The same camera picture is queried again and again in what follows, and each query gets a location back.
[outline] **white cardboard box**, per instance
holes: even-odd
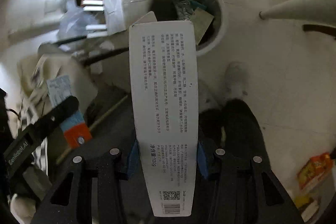
[[[193,24],[132,25],[129,55],[136,136],[154,215],[189,216],[198,140]]]

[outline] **table leg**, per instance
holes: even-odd
[[[304,24],[302,25],[302,30],[304,32],[320,32],[336,37],[336,28],[330,26]]]
[[[261,19],[297,19],[336,26],[336,0],[288,0],[261,11]]]

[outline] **white plastic bag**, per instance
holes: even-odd
[[[83,8],[76,7],[65,13],[61,18],[58,39],[67,39],[87,35],[86,25],[99,24],[98,20]]]

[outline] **tile grout line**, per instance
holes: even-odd
[[[245,5],[245,4],[228,2],[228,1],[225,1],[225,0],[223,0],[223,2],[224,2],[225,4],[235,5],[235,6],[244,8],[244,9],[258,10],[259,12],[260,12],[261,10],[267,10],[267,9],[269,9],[269,8],[272,7],[272,6],[271,6],[271,7],[263,7],[263,8],[262,8],[262,7],[252,7],[252,6],[248,6],[248,5]]]
[[[261,122],[260,124],[264,124],[266,126],[271,126],[271,127],[278,127],[278,128],[285,128],[285,129],[291,129],[291,130],[296,130],[296,131],[301,131],[301,132],[309,132],[309,133],[318,133],[318,134],[327,134],[327,135],[332,135],[335,136],[335,133],[332,132],[327,132],[327,131],[312,131],[312,130],[308,130],[308,129],[302,129],[302,128],[294,128],[294,127],[289,127],[289,126],[280,126],[277,124],[271,124],[268,122]]]
[[[279,90],[278,90],[278,94],[276,95],[276,98],[274,99],[273,101],[273,104],[271,106],[271,109],[269,110],[269,115],[266,119],[267,123],[269,123],[269,120],[271,119],[272,117],[272,114],[273,114],[273,111],[279,101],[279,98],[280,98],[280,94],[281,94],[281,91],[283,90],[283,88],[285,87],[285,84],[286,84],[286,76],[287,76],[287,73],[288,73],[288,70],[289,70],[289,64],[288,64],[288,60],[292,54],[292,51],[293,51],[293,45],[294,45],[294,35],[295,35],[295,26],[294,24],[292,23],[292,35],[291,35],[291,38],[292,38],[292,42],[291,42],[291,47],[289,49],[289,53],[288,53],[288,56],[287,56],[287,60],[286,60],[286,68],[285,68],[285,71],[283,73],[283,82],[282,82],[282,85],[280,86]]]
[[[147,1],[147,0],[137,0],[137,1],[126,2],[126,3],[123,3],[123,4],[136,3],[136,2],[141,2],[141,1]]]

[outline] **plastic bag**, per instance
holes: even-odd
[[[179,20],[189,20],[191,15],[193,14],[193,9],[191,8],[189,0],[183,0],[174,3],[177,17]]]
[[[76,7],[67,11],[61,18],[58,30],[58,39],[80,37],[87,35],[86,25],[99,24],[98,20],[83,8]]]

